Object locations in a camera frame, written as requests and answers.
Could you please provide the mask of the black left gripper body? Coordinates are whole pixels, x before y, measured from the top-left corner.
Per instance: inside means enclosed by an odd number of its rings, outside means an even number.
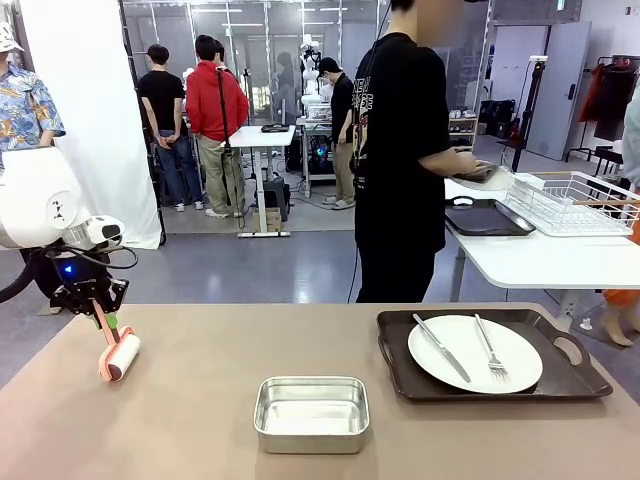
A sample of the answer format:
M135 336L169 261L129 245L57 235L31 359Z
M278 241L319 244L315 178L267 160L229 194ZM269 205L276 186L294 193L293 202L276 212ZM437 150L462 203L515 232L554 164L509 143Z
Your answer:
M55 258L55 269L61 285L55 290L55 299L86 299L85 292L93 292L100 300L113 300L111 275L105 265L110 264L106 253L75 255L66 253Z

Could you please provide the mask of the person's right hand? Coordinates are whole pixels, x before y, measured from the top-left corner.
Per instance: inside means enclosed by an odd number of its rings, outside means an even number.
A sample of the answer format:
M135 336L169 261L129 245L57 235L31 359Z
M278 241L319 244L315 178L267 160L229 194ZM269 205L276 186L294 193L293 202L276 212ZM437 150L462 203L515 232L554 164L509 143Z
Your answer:
M471 152L454 151L454 175L471 175L484 168L484 163L473 156Z

